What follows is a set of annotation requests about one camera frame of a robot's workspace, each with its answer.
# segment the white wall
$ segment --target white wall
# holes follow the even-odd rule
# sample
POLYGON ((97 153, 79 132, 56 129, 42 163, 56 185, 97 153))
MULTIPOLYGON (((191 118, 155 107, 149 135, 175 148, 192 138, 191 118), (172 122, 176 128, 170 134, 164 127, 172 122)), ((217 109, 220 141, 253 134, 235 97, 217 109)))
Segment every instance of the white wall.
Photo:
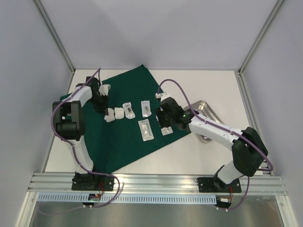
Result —
POLYGON ((276 0, 42 0, 76 68, 238 69, 276 0))
POLYGON ((0 226, 15 224, 71 74, 31 0, 0 2, 0 226))
POLYGON ((282 7, 245 71, 274 173, 303 226, 303 1, 282 7))

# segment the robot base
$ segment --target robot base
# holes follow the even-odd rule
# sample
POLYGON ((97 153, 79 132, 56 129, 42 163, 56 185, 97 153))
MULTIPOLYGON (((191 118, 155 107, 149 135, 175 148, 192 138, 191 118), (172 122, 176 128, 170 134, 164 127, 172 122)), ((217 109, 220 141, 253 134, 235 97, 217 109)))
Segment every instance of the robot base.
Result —
POLYGON ((72 179, 72 191, 102 191, 101 182, 103 184, 103 191, 112 192, 114 188, 114 179, 110 176, 99 176, 93 174, 79 174, 75 173, 72 179))
POLYGON ((221 187, 220 189, 217 188, 214 184, 214 178, 213 177, 199 177, 197 178, 197 183, 199 187, 199 192, 211 192, 211 193, 230 193, 232 188, 233 193, 241 193, 241 185, 240 180, 235 179, 230 184, 225 184, 224 187, 221 187))

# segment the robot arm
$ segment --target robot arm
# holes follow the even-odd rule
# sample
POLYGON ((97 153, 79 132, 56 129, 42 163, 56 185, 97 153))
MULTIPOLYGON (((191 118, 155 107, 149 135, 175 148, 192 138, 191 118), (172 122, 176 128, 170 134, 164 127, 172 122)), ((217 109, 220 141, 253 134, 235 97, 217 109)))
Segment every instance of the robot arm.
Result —
MULTIPOLYGON (((53 125, 57 133, 63 138, 74 144, 75 152, 83 167, 88 170, 93 169, 93 161, 90 159, 87 148, 84 142, 85 122, 82 107, 87 101, 94 104, 94 109, 97 112, 107 114, 108 106, 108 91, 110 85, 101 85, 98 79, 93 78, 86 86, 78 91, 75 96, 64 103, 61 108, 55 113, 53 125)), ((53 103, 53 110, 60 102, 53 103)), ((70 143, 65 142, 74 158, 76 165, 75 172, 85 174, 86 172, 77 164, 72 153, 70 143)))
POLYGON ((156 94, 156 98, 161 101, 160 108, 156 109, 161 128, 174 125, 179 130, 204 135, 221 143, 232 152, 233 161, 222 166, 214 176, 214 184, 217 188, 224 187, 243 175, 253 176, 264 161, 259 152, 239 136, 231 134, 231 131, 247 138, 265 156, 268 155, 260 136, 253 128, 235 129, 212 121, 196 112, 196 115, 204 120, 202 121, 190 109, 184 111, 168 93, 156 94))

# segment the green mat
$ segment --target green mat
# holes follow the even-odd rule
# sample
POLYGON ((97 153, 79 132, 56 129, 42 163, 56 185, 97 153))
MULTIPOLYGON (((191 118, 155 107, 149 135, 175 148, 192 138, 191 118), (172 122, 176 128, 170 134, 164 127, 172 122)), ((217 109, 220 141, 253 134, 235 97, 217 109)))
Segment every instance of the green mat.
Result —
POLYGON ((155 99, 158 83, 143 65, 102 82, 111 85, 108 107, 114 109, 131 102, 136 117, 107 123, 103 114, 94 111, 91 102, 84 105, 84 140, 96 171, 112 173, 188 134, 173 128, 172 134, 162 135, 155 114, 160 105, 155 99), (148 119, 154 139, 149 141, 142 140, 138 124, 138 121, 147 119, 142 117, 141 101, 144 100, 150 101, 152 112, 148 119))

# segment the stainless steel tray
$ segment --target stainless steel tray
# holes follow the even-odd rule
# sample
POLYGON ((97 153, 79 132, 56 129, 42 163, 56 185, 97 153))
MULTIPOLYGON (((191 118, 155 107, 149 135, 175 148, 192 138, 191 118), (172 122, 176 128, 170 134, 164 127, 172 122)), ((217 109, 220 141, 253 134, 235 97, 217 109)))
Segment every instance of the stainless steel tray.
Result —
MULTIPOLYGON (((193 103, 192 107, 194 110, 197 110, 199 113, 203 114, 205 117, 208 117, 209 119, 216 121, 218 123, 224 124, 206 101, 199 100, 199 101, 193 103)), ((198 137, 203 143, 209 143, 210 141, 212 141, 212 139, 207 138, 206 136, 198 135, 198 137)))

